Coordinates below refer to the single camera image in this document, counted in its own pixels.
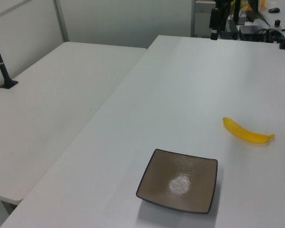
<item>white table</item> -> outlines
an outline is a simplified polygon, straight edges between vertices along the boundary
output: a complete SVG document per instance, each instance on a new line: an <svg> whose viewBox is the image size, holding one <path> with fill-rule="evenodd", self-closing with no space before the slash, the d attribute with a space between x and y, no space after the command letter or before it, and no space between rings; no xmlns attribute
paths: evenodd
<svg viewBox="0 0 285 228"><path fill-rule="evenodd" d="M222 118L275 133L231 135ZM154 149L218 160L207 215L135 196ZM159 36L2 228L285 227L285 50Z"/></svg>
<svg viewBox="0 0 285 228"><path fill-rule="evenodd" d="M269 9L278 7L280 9L279 13L268 13ZM264 18L271 24L272 26L275 25L275 20L281 21L281 28L285 29L285 0L267 0L266 7L261 10L261 13L263 14Z"/></svg>
<svg viewBox="0 0 285 228"><path fill-rule="evenodd" d="M64 43L0 89L0 200L21 202L144 52Z"/></svg>

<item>brown plate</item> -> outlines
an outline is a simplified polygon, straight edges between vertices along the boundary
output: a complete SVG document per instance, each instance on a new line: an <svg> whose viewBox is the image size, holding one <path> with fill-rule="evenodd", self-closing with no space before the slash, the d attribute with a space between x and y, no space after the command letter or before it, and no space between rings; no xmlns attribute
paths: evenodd
<svg viewBox="0 0 285 228"><path fill-rule="evenodd" d="M217 181L218 161L156 149L136 196L163 207L207 214Z"/></svg>

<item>yellow object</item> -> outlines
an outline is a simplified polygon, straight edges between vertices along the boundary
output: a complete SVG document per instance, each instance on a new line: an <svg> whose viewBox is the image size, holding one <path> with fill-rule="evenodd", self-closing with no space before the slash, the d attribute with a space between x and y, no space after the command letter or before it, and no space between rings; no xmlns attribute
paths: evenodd
<svg viewBox="0 0 285 228"><path fill-rule="evenodd" d="M261 7L265 7L265 6L266 6L266 0L262 0Z"/></svg>
<svg viewBox="0 0 285 228"><path fill-rule="evenodd" d="M250 132L240 126L237 122L233 121L231 118L223 118L224 126L234 135L240 137L241 139L251 142L251 143L266 143L275 137L274 134L264 135L254 132Z"/></svg>

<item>computer mouse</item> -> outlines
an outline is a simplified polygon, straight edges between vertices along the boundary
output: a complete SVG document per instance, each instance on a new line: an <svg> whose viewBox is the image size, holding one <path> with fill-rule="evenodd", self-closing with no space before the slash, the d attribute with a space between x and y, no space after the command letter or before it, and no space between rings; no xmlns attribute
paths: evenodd
<svg viewBox="0 0 285 228"><path fill-rule="evenodd" d="M272 9L268 10L268 13L278 13L278 12L280 12L279 8L272 8Z"/></svg>

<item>yellow banana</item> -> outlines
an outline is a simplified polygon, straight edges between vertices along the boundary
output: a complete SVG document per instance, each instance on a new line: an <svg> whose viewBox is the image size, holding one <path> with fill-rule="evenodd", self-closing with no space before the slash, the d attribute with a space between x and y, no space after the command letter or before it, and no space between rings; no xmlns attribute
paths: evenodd
<svg viewBox="0 0 285 228"><path fill-rule="evenodd" d="M251 142L251 143L266 143L275 137L274 134L264 135L254 132L250 132L240 126L237 122L233 121L231 118L223 118L224 126L233 134L240 137L241 139Z"/></svg>

